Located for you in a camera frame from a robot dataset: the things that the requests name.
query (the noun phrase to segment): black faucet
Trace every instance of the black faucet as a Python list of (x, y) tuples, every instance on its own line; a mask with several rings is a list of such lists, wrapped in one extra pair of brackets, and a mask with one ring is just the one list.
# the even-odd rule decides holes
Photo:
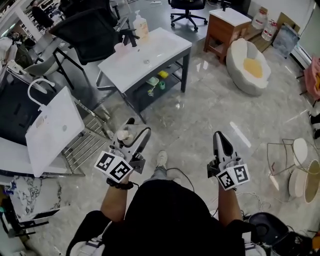
[(230, 2), (227, 2), (227, 1), (225, 1), (225, 0), (221, 0), (221, 7), (222, 7), (222, 10), (223, 10), (224, 12), (226, 11), (227, 4), (229, 4), (228, 7), (230, 7), (230, 5), (231, 5)]

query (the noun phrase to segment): gray floor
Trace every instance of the gray floor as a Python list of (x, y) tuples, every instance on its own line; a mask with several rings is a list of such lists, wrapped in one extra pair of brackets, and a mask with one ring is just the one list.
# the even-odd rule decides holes
[[(211, 5), (206, 4), (205, 9), (192, 11), (192, 14), (209, 18), (209, 11), (218, 8), (217, 5)], [(127, 5), (119, 3), (121, 17), (129, 16), (129, 20), (132, 23), (136, 17), (135, 11), (141, 10), (140, 15), (147, 20), (149, 31), (161, 27), (177, 34), (180, 37), (185, 38), (193, 44), (197, 44), (198, 41), (206, 37), (208, 26), (204, 25), (204, 22), (201, 19), (194, 19), (198, 25), (198, 31), (194, 31), (193, 25), (187, 19), (179, 20), (176, 22), (175, 27), (171, 27), (170, 13), (183, 13), (184, 11), (172, 9), (165, 0), (162, 0), (162, 4), (151, 4), (151, 2), (148, 0), (138, 0), (130, 3), (129, 6), (132, 11), (131, 14), (129, 14)], [(68, 56), (80, 64), (77, 53), (74, 49), (68, 49), (68, 47), (65, 46), (62, 50), (67, 51)], [(83, 66), (90, 85), (88, 85), (87, 81), (85, 80), (83, 73), (72, 63), (70, 63), (68, 60), (65, 60), (62, 64), (68, 77), (75, 87), (75, 89), (72, 91), (72, 94), (81, 100), (81, 102), (91, 110), (95, 109), (109, 95), (109, 92), (99, 91), (95, 88), (96, 79), (100, 71), (98, 68), (98, 64), (100, 62), (101, 61), (91, 62)], [(57, 72), (49, 75), (48, 78), (57, 83), (58, 90), (64, 86), (68, 86), (66, 79)], [(100, 85), (106, 86), (112, 85), (112, 83), (106, 77), (104, 77)]]
[[(240, 208), (246, 214), (259, 211), (275, 214), (286, 225), (304, 234), (307, 229), (319, 227), (320, 196), (317, 194), (310, 204), (306, 204), (303, 197), (290, 198), (290, 173), (285, 171), (270, 177), (267, 143), (299, 137), (313, 142), (307, 110), (316, 112), (320, 104), (313, 109), (307, 96), (299, 96), (304, 80), (295, 79), (301, 69), (290, 57), (282, 59), (272, 47), (263, 54), (271, 68), (271, 77), (267, 90), (260, 97), (251, 97), (238, 90), (226, 67), (212, 53), (201, 52), (192, 57), (186, 92), (181, 93), (178, 84), (142, 113), (152, 135), (143, 152), (146, 158), (144, 171), (141, 175), (132, 174), (131, 178), (138, 184), (149, 178), (156, 165), (157, 153), (166, 150), (168, 167), (182, 169), (209, 210), (215, 211), (218, 182), (215, 178), (207, 178), (206, 165), (213, 158), (213, 133), (220, 130), (233, 140), (249, 168), (251, 181), (237, 190)], [(117, 93), (108, 97), (99, 110), (104, 108), (111, 113), (115, 127), (129, 117), (136, 117)], [(316, 153), (311, 148), (308, 150), (305, 167), (316, 159)], [(282, 147), (270, 150), (269, 157), (275, 162), (275, 168), (284, 166), (284, 154)], [(100, 208), (108, 186), (106, 177), (93, 169), (96, 159), (97, 155), (83, 167), (86, 177), (60, 180), (63, 200), (71, 205), (52, 217), (48, 225), (38, 227), (37, 234), (31, 236), (29, 244), (41, 255), (64, 254), (85, 215)], [(171, 172), (169, 176), (173, 179), (179, 173)], [(183, 177), (181, 184), (190, 187)], [(129, 191), (128, 204), (136, 191), (136, 188)]]

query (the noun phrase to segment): shelf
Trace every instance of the shelf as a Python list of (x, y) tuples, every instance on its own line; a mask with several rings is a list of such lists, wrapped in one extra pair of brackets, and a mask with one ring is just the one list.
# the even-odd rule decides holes
[(173, 63), (171, 67), (163, 69), (164, 71), (169, 73), (169, 76), (167, 78), (163, 79), (159, 75), (156, 76), (159, 79), (159, 82), (165, 82), (165, 88), (161, 90), (160, 86), (157, 84), (153, 89), (153, 96), (148, 95), (148, 90), (152, 89), (153, 86), (146, 82), (133, 92), (134, 101), (137, 103), (137, 107), (140, 112), (145, 110), (148, 106), (150, 106), (150, 104), (155, 102), (157, 99), (159, 99), (162, 95), (164, 95), (172, 87), (174, 87), (177, 83), (180, 82), (180, 80), (177, 77), (172, 75), (179, 69), (180, 66), (178, 66), (176, 63)]

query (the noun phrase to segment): small bottle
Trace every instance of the small bottle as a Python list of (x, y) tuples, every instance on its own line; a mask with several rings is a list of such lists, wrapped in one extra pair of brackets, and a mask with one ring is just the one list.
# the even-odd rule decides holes
[(140, 10), (137, 10), (133, 27), (136, 29), (135, 34), (140, 37), (143, 41), (148, 38), (149, 30), (147, 20), (139, 15)]

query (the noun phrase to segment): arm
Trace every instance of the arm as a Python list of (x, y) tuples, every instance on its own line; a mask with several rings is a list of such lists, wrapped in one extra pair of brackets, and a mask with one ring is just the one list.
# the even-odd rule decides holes
[[(127, 184), (128, 175), (122, 183)], [(121, 222), (125, 219), (127, 206), (127, 190), (109, 186), (101, 205), (101, 212), (113, 222)]]
[(225, 191), (219, 183), (219, 221), (223, 226), (227, 226), (234, 220), (241, 220), (241, 211), (238, 204), (236, 193), (233, 189)]

